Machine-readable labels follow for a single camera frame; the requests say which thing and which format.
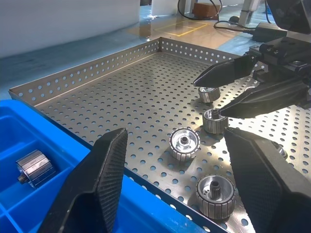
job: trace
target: perforated sheet metal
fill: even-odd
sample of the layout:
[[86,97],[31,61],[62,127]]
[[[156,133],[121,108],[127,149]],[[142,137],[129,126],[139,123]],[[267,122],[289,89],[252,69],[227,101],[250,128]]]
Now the perforated sheet metal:
[[[246,77],[223,86],[216,102],[204,104],[191,83],[208,63],[234,55],[164,38],[160,44],[164,52],[39,102],[36,108],[91,144],[105,132],[127,127],[125,165],[199,211],[195,185],[201,177],[220,174],[235,184],[225,141],[204,132],[202,113],[226,105],[255,82]],[[19,88],[18,92],[27,90]],[[311,181],[310,113],[291,106],[253,119],[230,118],[229,125],[280,143],[289,154],[287,161]],[[170,155],[169,137],[180,127],[191,127],[201,138],[196,158],[186,163]],[[217,223],[230,232],[254,232],[239,196],[233,216]]]

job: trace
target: blue bin divider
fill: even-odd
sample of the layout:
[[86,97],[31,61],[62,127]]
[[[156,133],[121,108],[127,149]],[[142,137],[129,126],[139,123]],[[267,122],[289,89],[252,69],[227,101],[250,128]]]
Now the blue bin divider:
[[[34,233],[89,149],[16,100],[0,101],[0,129],[0,232]],[[35,149],[57,168],[57,175],[36,190],[17,181],[15,163]],[[114,232],[205,231],[124,176]]]

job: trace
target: perforated metal tray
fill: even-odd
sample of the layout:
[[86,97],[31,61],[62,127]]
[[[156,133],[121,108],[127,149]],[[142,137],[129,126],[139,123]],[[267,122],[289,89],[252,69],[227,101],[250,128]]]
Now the perforated metal tray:
[[[246,77],[221,87],[221,97],[213,104],[202,103],[191,83],[209,65],[235,57],[159,38],[14,87],[10,95],[90,144],[105,132],[127,127],[125,166],[134,172],[127,175],[206,231],[213,231],[215,226],[197,213],[196,182],[208,174],[235,182],[225,141],[201,130],[202,113],[226,105],[255,81]],[[255,68],[265,67],[258,63]],[[287,161],[311,181],[309,110],[291,106],[253,119],[229,120],[231,127],[280,143],[289,154]],[[201,138],[196,158],[186,163],[170,156],[170,134],[180,127],[191,127]],[[233,215],[217,224],[230,232],[254,232],[239,196]]]

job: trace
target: floor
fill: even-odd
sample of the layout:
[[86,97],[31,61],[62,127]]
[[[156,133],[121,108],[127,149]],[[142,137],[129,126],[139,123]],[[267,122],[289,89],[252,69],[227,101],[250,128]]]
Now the floor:
[[[220,20],[240,14],[242,6],[224,7]],[[251,25],[266,21],[264,6]],[[215,30],[213,21],[191,21],[183,17],[152,17],[151,6],[140,7],[139,23],[96,37],[0,59],[0,100],[10,99],[8,90],[64,69],[136,46],[160,36],[238,55],[255,44],[250,35]]]

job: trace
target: blue plastic bin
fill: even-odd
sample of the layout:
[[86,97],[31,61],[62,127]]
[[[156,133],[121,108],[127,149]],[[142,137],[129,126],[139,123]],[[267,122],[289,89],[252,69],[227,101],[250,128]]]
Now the blue plastic bin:
[[[34,190],[17,181],[16,160],[42,151],[57,175]],[[0,101],[0,232],[36,232],[67,175],[89,150],[26,105]],[[124,176],[115,233],[205,232]]]

